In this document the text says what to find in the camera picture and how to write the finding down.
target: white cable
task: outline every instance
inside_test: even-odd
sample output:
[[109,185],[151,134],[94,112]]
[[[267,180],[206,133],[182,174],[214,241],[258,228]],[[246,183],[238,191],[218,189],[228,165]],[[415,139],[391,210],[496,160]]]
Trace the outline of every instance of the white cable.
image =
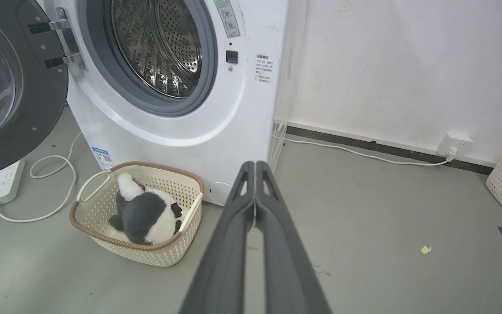
[[[44,177],[49,177],[50,175],[60,171],[61,169],[63,169],[65,166],[69,166],[71,167],[71,170],[73,171],[73,181],[71,183],[71,187],[69,188],[69,192],[67,193],[67,196],[65,197],[64,201],[61,203],[61,205],[59,205],[58,208],[56,208],[54,211],[52,211],[51,213],[47,214],[47,215],[44,215],[42,217],[38,217],[38,218],[33,218],[33,219],[11,219],[9,217],[6,217],[4,216],[1,212],[0,212],[0,217],[7,220],[7,221],[10,221],[10,222],[34,222],[34,221],[39,221],[39,220],[42,220],[42,219],[46,219],[50,216],[52,216],[53,214],[55,214],[56,212],[60,211],[64,206],[65,204],[67,203],[69,197],[71,197],[71,193],[75,187],[75,182],[76,182],[76,171],[75,171],[75,167],[73,167],[73,165],[71,164],[71,161],[69,161],[69,159],[71,158],[71,154],[73,152],[73,147],[75,146],[75,142],[77,141],[77,139],[81,136],[82,132],[81,133],[78,133],[77,137],[75,137],[75,140],[73,141],[73,143],[71,144],[71,149],[69,149],[69,155],[67,155],[67,158],[63,157],[63,156],[60,156],[60,155],[51,155],[51,156],[48,156],[48,157],[44,157],[38,161],[36,161],[36,163],[34,163],[34,165],[32,165],[32,167],[30,167],[30,177],[32,177],[33,179],[42,179]],[[48,174],[44,174],[44,175],[34,175],[34,173],[32,173],[34,167],[36,167],[36,165],[38,165],[40,162],[46,160],[46,159],[49,159],[49,158],[54,158],[54,157],[57,157],[57,158],[61,158],[63,159],[65,162],[63,163],[63,165],[61,165],[61,167],[59,167],[58,169],[55,169],[54,171],[48,173]]]
[[436,163],[436,164],[411,163],[411,162],[408,162],[408,161],[406,161],[406,162],[392,161],[392,160],[384,159],[384,158],[377,157],[377,156],[366,155],[366,154],[358,153],[357,151],[353,151],[351,149],[347,149],[345,147],[339,147],[339,146],[336,146],[336,145],[327,145],[327,144],[321,144],[321,143],[315,143],[315,142],[307,142],[307,141],[295,141],[295,140],[289,140],[289,139],[285,139],[285,141],[292,142],[292,143],[312,144],[312,145],[317,145],[317,146],[321,146],[321,147],[330,147],[330,148],[342,149],[342,150],[349,151],[350,153],[353,153],[353,154],[356,154],[356,155],[360,155],[360,156],[363,156],[363,157],[368,157],[368,158],[373,158],[373,159],[378,159],[378,160],[386,161],[387,163],[391,163],[391,164],[395,164],[395,165],[440,166],[440,165],[444,165],[446,163],[449,163],[450,161],[452,161],[455,158],[455,152],[453,150],[450,150],[447,153],[447,155],[448,155],[447,159],[445,161],[440,162],[440,163]]

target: wall stain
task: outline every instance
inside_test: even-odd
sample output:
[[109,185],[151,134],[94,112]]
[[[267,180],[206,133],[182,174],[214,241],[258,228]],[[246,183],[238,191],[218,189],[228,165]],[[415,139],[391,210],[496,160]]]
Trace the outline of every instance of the wall stain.
[[344,0],[340,4],[340,6],[338,8],[338,12],[342,12],[342,11],[348,12],[348,10],[350,10],[351,5],[354,3],[355,3],[355,0]]
[[327,272],[326,270],[315,270],[315,273],[321,274],[321,275],[332,276],[332,274]]

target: warning label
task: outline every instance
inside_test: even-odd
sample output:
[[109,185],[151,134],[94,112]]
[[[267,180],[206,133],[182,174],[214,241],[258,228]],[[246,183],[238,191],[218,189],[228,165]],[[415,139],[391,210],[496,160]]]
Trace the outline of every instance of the warning label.
[[235,20],[234,10],[229,0],[215,0],[218,13],[224,22],[224,29],[228,38],[239,36],[239,27]]
[[274,63],[264,54],[257,54],[255,58],[255,80],[263,83],[272,82],[272,68]]
[[112,158],[107,151],[96,147],[92,147],[92,150],[94,151],[94,156],[96,156],[96,160],[100,163],[102,170],[109,170],[114,167]]

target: concrete floor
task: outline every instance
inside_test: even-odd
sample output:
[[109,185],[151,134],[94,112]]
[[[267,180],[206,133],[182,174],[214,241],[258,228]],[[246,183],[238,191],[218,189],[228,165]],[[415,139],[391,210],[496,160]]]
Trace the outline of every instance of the concrete floor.
[[[66,111],[25,158],[8,216],[37,217],[61,203],[71,170],[34,180],[28,169],[66,155],[77,133]],[[75,152],[80,187],[99,167],[86,143]],[[502,313],[502,208],[485,176],[296,143],[275,176],[334,313]],[[176,313],[221,210],[204,206],[195,240],[171,268],[100,248],[70,225],[68,209],[29,224],[0,218],[0,313]],[[265,302],[261,233],[252,230],[247,245],[245,312],[255,314]]]

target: front-loading washing machine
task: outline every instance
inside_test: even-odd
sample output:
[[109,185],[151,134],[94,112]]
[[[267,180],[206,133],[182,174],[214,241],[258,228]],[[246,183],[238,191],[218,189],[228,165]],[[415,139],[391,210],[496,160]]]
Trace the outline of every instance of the front-loading washing machine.
[[308,0],[0,0],[0,169],[65,100],[102,169],[201,177],[223,205],[241,164],[275,167]]

